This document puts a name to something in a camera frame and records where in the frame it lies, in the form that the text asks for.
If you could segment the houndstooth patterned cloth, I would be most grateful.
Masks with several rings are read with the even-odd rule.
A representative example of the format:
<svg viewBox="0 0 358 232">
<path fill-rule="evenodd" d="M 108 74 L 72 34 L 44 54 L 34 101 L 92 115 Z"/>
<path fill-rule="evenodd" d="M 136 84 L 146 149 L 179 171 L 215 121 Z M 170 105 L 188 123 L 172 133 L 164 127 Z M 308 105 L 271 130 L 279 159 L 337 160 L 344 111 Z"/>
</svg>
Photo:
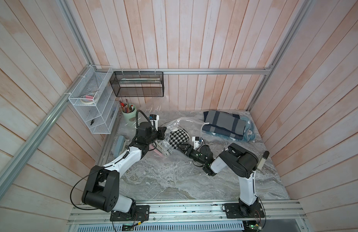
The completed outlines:
<svg viewBox="0 0 358 232">
<path fill-rule="evenodd" d="M 189 134 L 184 129 L 178 129 L 169 133 L 169 144 L 177 149 L 178 144 L 185 144 L 189 141 Z"/>
</svg>

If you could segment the clear plastic vacuum bag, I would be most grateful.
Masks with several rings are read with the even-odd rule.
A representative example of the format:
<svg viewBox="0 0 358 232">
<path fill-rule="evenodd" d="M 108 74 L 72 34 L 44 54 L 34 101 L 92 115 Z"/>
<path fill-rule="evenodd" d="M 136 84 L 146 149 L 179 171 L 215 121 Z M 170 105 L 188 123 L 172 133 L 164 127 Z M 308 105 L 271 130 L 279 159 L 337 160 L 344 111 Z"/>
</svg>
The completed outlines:
<svg viewBox="0 0 358 232">
<path fill-rule="evenodd" d="M 209 125 L 208 122 L 193 117 L 181 117 L 159 127 L 157 114 L 151 113 L 148 119 L 159 137 L 149 144 L 149 151 L 169 156 L 174 150 L 182 151 L 180 145 L 189 144 L 196 151 L 205 145 L 202 131 L 204 126 Z"/>
</svg>

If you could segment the grey navy cloth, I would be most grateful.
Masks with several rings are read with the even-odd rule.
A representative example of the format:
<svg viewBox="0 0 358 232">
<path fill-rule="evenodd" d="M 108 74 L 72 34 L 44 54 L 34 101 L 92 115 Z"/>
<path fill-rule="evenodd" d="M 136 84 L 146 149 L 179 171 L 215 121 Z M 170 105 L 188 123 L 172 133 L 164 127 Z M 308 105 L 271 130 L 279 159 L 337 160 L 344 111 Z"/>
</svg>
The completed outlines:
<svg viewBox="0 0 358 232">
<path fill-rule="evenodd" d="M 250 121 L 239 115 L 233 115 L 221 111 L 209 110 L 204 112 L 203 131 L 230 137 L 235 140 L 243 140 L 247 130 L 250 129 Z"/>
</svg>

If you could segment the teal bear print blanket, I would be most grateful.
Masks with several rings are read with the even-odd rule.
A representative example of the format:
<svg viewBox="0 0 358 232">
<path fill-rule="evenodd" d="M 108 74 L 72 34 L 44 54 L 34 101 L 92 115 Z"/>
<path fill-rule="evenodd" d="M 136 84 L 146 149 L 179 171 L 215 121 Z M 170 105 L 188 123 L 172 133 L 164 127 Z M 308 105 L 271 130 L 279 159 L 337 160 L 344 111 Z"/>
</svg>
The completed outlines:
<svg viewBox="0 0 358 232">
<path fill-rule="evenodd" d="M 245 122 L 245 129 L 244 129 L 242 141 L 244 141 L 244 142 L 254 141 L 255 137 L 256 137 L 256 135 L 254 133 L 254 123 L 247 116 L 241 116 L 240 120 Z"/>
</svg>

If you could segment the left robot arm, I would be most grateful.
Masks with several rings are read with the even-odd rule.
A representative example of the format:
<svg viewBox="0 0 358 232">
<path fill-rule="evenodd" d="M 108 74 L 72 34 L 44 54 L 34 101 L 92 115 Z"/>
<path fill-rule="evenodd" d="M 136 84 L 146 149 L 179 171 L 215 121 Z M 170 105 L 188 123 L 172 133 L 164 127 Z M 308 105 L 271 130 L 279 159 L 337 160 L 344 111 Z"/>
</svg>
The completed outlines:
<svg viewBox="0 0 358 232">
<path fill-rule="evenodd" d="M 118 211 L 133 214 L 135 201 L 120 194 L 120 178 L 150 150 L 157 140 L 164 140 L 166 127 L 142 122 L 127 149 L 110 163 L 94 166 L 82 195 L 82 203 L 105 212 Z"/>
</svg>

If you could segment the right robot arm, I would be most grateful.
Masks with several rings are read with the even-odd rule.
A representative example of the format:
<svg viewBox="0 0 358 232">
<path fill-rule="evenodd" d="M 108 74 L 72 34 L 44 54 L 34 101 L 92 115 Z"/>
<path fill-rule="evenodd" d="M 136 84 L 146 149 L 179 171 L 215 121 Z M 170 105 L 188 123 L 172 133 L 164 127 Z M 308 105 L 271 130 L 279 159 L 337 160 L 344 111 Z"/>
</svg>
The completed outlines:
<svg viewBox="0 0 358 232">
<path fill-rule="evenodd" d="M 255 172 L 258 158 L 247 149 L 232 143 L 217 158 L 208 145 L 195 149 L 190 144 L 177 144 L 177 150 L 193 161 L 200 163 L 203 171 L 213 177 L 223 168 L 229 167 L 237 176 L 240 186 L 238 206 L 230 211 L 242 218 L 249 217 L 259 207 L 259 199 L 255 191 Z"/>
</svg>

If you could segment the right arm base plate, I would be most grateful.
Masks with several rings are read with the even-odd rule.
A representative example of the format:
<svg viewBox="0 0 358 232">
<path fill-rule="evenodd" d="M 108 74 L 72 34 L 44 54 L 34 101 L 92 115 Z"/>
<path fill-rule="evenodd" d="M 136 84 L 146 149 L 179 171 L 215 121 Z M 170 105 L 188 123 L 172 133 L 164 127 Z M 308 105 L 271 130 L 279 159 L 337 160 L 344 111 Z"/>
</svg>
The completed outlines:
<svg viewBox="0 0 358 232">
<path fill-rule="evenodd" d="M 253 205 L 248 206 L 243 202 L 240 203 L 228 203 L 223 205 L 223 211 L 226 213 L 227 218 L 264 218 L 265 212 L 262 205 L 259 202 L 255 202 Z"/>
</svg>

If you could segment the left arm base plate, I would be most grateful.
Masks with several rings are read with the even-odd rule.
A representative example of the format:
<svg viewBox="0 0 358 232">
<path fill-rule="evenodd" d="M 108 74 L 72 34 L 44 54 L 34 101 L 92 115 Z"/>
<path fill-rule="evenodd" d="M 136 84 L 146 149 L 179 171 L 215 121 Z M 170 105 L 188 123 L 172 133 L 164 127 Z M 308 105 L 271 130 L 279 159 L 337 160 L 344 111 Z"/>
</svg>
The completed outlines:
<svg viewBox="0 0 358 232">
<path fill-rule="evenodd" d="M 110 221 L 120 222 L 120 221 L 147 221 L 149 219 L 150 206 L 149 205 L 140 205 L 132 206 L 132 208 L 127 212 L 112 211 L 110 216 Z"/>
</svg>

